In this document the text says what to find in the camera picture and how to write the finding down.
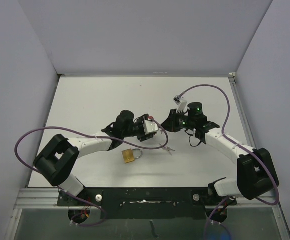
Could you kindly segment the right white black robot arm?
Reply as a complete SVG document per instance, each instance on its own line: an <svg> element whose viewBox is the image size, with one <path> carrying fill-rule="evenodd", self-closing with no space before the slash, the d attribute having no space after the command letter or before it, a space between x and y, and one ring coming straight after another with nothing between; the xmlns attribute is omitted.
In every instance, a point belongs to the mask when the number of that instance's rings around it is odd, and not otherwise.
<svg viewBox="0 0 290 240"><path fill-rule="evenodd" d="M172 109L162 127L170 133L192 131L200 142L215 148L236 166L236 178L225 177L209 184L207 197L212 204L220 204L226 196L242 195L252 200L279 186L269 151L241 144L223 133L204 115L201 103L190 103L187 112Z"/></svg>

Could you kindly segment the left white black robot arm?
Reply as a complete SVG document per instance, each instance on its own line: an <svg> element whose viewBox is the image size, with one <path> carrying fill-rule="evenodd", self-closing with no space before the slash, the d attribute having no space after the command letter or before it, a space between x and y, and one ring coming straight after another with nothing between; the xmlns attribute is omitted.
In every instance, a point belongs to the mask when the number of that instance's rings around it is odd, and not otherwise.
<svg viewBox="0 0 290 240"><path fill-rule="evenodd" d="M34 167L51 186L68 192L69 200L79 206L87 196L83 184L71 174L78 158L111 151L119 147L125 138L136 137L143 142L153 138L157 132L158 125L149 119L148 114L134 119L132 112L124 110L93 138L53 136L35 158Z"/></svg>

